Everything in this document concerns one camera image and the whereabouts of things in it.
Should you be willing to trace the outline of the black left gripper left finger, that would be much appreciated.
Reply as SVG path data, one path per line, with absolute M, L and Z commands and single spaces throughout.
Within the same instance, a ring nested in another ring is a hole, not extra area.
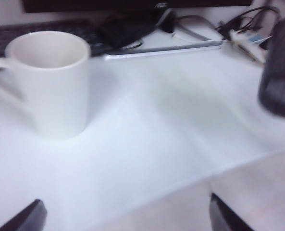
M 36 199 L 0 227 L 0 231 L 42 231 L 47 210 L 42 200 Z

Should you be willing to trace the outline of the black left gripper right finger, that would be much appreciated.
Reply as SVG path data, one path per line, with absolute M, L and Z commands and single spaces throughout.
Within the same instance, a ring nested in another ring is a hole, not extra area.
M 218 195 L 211 194 L 209 215 L 213 231 L 253 231 Z

